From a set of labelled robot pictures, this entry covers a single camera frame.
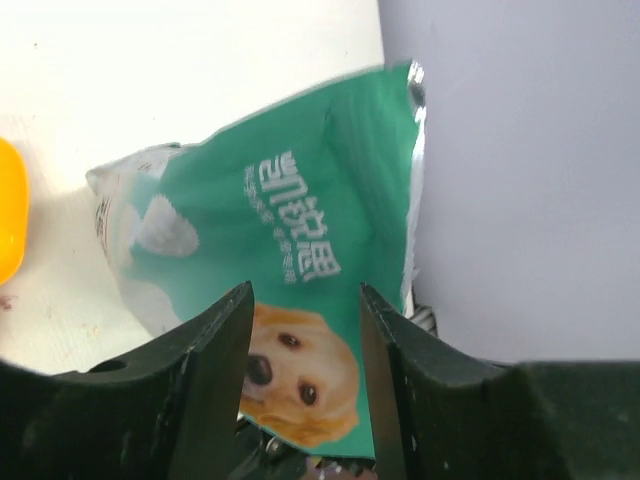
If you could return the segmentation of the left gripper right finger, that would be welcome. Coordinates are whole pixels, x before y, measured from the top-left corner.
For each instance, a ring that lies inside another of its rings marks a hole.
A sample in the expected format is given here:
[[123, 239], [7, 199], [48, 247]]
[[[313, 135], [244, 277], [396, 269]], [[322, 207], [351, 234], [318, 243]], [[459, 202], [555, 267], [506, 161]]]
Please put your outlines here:
[[371, 286], [360, 330], [381, 479], [635, 479], [639, 365], [467, 356]]

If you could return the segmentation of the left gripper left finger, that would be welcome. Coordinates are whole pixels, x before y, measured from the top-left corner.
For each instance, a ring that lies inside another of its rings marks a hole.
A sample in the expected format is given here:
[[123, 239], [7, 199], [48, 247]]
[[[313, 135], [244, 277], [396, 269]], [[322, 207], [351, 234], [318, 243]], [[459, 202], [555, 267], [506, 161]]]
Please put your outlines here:
[[246, 282], [87, 372], [3, 363], [2, 477], [226, 478], [253, 313]]

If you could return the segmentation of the yellow plastic scoop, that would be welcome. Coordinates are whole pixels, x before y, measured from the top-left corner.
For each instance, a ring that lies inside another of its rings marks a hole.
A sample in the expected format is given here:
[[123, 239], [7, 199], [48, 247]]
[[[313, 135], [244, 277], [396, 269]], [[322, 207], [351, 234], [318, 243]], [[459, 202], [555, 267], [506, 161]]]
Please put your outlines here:
[[1, 139], [0, 161], [0, 277], [4, 284], [24, 259], [30, 199], [24, 160], [5, 139]]

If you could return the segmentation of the green pet food bag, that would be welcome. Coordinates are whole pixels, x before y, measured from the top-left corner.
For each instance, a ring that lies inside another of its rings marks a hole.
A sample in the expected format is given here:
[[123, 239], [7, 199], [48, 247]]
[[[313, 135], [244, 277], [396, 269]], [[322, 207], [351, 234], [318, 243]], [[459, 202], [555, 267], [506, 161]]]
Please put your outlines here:
[[374, 454], [359, 289], [408, 310], [423, 77], [415, 61], [346, 76], [86, 175], [121, 298], [152, 336], [252, 284], [240, 412], [315, 455]]

